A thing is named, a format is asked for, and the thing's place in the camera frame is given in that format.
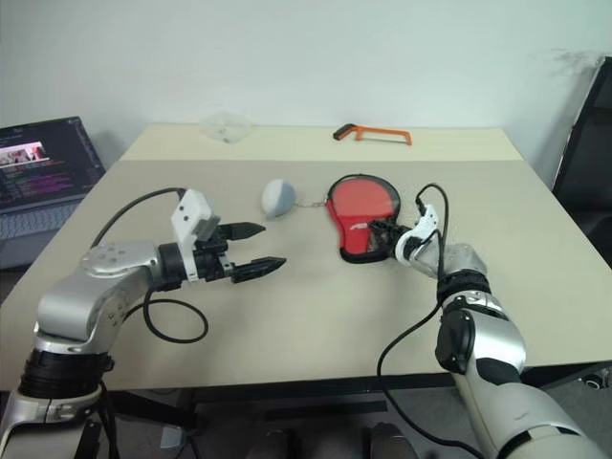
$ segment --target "red paddle face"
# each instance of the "red paddle face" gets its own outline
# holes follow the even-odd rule
[[[393,186],[378,177],[353,176],[332,187],[327,208],[338,227],[340,253],[346,261],[364,263],[386,258],[369,250],[368,224],[397,217],[400,198]]]

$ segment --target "black chair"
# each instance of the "black chair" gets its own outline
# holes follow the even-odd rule
[[[612,268],[612,57],[576,119],[553,193]]]

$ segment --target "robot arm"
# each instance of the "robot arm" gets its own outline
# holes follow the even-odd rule
[[[395,257],[438,278],[438,217],[420,206],[414,229],[397,240]],[[468,245],[447,246],[438,278],[442,321],[437,361],[454,378],[480,447],[488,458],[605,458],[545,392],[521,383],[526,349],[517,327],[492,295],[487,268]]]
[[[234,283],[242,282],[285,262],[266,257],[241,266],[231,263],[226,256],[228,241],[265,228],[253,223],[218,225],[219,217],[195,190],[186,191],[171,220],[177,242],[159,247],[151,242],[93,247],[72,274],[41,298],[33,350],[0,424],[0,457],[23,457],[20,448],[28,441],[13,440],[33,426],[69,426],[62,435],[74,433],[76,441],[60,443],[77,446],[80,431],[98,405],[102,375],[113,367],[108,353],[140,297],[149,291],[178,289],[186,280],[230,277]],[[27,455],[40,452],[32,449]],[[57,457],[73,456],[74,450]]]

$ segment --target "table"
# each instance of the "table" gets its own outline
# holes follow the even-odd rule
[[[428,182],[450,199],[449,242],[472,244],[489,267],[494,294],[528,346],[531,366],[612,360],[612,272],[503,131],[412,130],[414,145],[333,141],[333,128],[257,127],[238,144],[204,137],[194,125],[148,127],[102,178],[41,253],[0,310],[0,389],[16,384],[32,345],[42,294],[70,273],[101,226],[124,203],[164,186],[202,190],[222,222],[267,231],[230,243],[237,263],[276,255],[276,273],[232,285],[185,285],[168,296],[197,305],[210,333],[188,346],[152,336],[136,315],[123,325],[106,375],[110,388],[227,386],[368,377],[385,345],[433,307],[435,284],[394,260],[349,265],[324,208],[295,208],[266,221],[263,186],[285,178],[300,201],[319,201],[338,177],[380,175],[400,191],[400,222],[412,224],[413,197]],[[439,211],[435,193],[426,198]],[[143,203],[110,232],[113,240],[170,242],[173,196]],[[200,324],[173,306],[153,307],[169,334]],[[439,374],[432,321],[397,346],[385,373]]]

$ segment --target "floor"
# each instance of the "floor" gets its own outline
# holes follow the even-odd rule
[[[144,395],[160,399],[147,391]],[[612,389],[594,390],[582,382],[569,382],[549,391],[550,395],[576,420],[580,427],[612,456]],[[454,388],[410,389],[396,391],[401,406],[418,423],[438,436],[459,439],[476,445],[463,404]],[[275,400],[249,404],[201,404],[199,412],[207,426],[197,438],[204,458],[242,459],[253,442],[268,430],[294,429],[302,439],[303,459],[361,457],[361,429],[378,422],[394,423],[412,443],[419,457],[469,458],[456,448],[431,444],[411,430],[391,406],[382,412],[266,421],[270,410],[279,408],[382,401],[381,394],[335,398]],[[140,422],[119,421],[120,451],[134,459],[173,458],[178,450],[159,449],[162,428]],[[105,447],[99,457],[105,457]],[[189,448],[181,458],[194,457]]]

